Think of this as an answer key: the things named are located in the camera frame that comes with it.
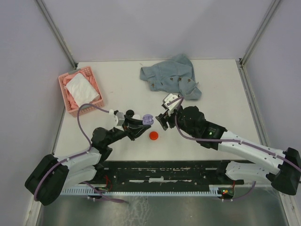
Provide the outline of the purple earbud case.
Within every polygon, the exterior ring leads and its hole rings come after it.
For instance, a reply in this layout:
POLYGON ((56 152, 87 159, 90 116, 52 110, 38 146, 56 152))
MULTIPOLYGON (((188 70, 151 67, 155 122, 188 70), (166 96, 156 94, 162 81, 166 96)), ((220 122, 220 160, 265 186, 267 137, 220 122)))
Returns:
POLYGON ((153 116, 151 114, 146 114, 142 117, 143 125, 152 125, 154 123, 153 116))

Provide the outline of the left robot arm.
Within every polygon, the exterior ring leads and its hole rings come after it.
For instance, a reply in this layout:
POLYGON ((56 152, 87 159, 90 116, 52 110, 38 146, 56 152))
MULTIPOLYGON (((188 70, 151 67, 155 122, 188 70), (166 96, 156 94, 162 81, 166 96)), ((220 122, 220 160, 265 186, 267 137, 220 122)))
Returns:
POLYGON ((25 182, 34 200, 44 206, 53 203, 61 192, 80 183, 103 181, 104 172, 98 167, 112 152, 109 146, 125 137, 134 141, 154 123, 150 114, 142 119, 124 115, 116 117, 116 126, 108 130, 94 129, 88 148, 69 156, 44 156, 25 182))

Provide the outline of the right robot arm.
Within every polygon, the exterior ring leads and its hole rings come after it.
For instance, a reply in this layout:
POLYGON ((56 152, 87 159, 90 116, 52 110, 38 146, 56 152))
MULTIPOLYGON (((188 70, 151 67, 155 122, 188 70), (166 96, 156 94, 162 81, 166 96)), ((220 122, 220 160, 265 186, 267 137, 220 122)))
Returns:
POLYGON ((228 162, 216 172, 216 180, 269 181, 271 186, 287 195, 296 195, 301 178, 301 157, 297 150, 275 149, 244 139, 225 127, 209 122, 196 107, 166 111, 156 116, 164 130, 176 127, 182 137, 202 147, 237 155, 248 163, 228 162))

